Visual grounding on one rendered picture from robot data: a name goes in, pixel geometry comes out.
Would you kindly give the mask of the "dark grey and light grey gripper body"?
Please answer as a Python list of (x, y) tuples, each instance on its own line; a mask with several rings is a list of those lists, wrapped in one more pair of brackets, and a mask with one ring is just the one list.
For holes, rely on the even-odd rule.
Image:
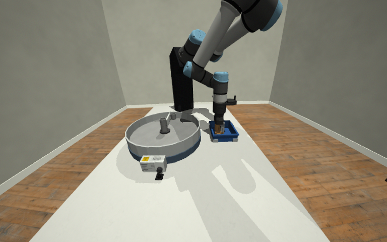
[(227, 94), (226, 95), (213, 94), (212, 97), (213, 97), (214, 122), (216, 125), (223, 125), (226, 106), (237, 104), (236, 95), (234, 96), (234, 99), (227, 99)]

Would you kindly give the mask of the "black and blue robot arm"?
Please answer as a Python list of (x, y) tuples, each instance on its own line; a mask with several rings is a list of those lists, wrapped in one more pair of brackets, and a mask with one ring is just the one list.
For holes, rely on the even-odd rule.
[[(185, 64), (183, 74), (213, 88), (213, 94), (226, 95), (228, 72), (211, 74), (204, 70), (208, 61), (217, 62), (227, 47), (248, 32), (269, 30), (279, 19), (282, 9), (280, 0), (221, 0), (208, 32), (193, 30), (179, 49), (178, 57)], [(241, 17), (232, 24), (240, 14)]]

